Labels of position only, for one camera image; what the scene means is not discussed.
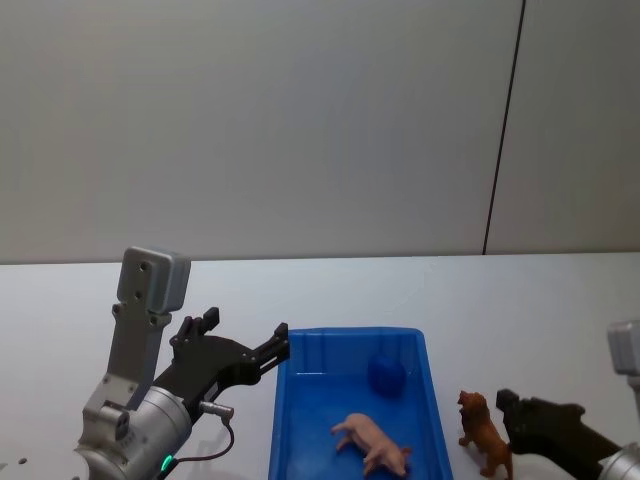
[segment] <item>white tabletop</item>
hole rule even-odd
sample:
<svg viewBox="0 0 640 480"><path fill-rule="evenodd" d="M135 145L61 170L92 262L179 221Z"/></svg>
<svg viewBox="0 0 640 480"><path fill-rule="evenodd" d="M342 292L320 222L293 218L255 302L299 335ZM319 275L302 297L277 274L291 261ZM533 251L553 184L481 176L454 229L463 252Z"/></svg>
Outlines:
<svg viewBox="0 0 640 480"><path fill-rule="evenodd" d="M75 446L82 407L106 369L119 268L0 267L0 464L55 461L57 451ZM613 373L606 341L609 323L640 314L639 290L640 254L194 262L158 371L170 361L168 339L182 315L213 305L221 308L215 333L248 346L281 321L419 328L454 477L479 479L479 455L457 444L460 389L480 391L491 404L504 387L577 402L585 423L615 442L640 438L632 393ZM226 391L219 401L236 408L234 449L214 462L180 465L170 478L266 479L274 392L275 372ZM492 416L504 434L500 412ZM180 454L212 453L226 441L219 421L204 418ZM517 456L515 471L520 480L570 478L533 456Z"/></svg>

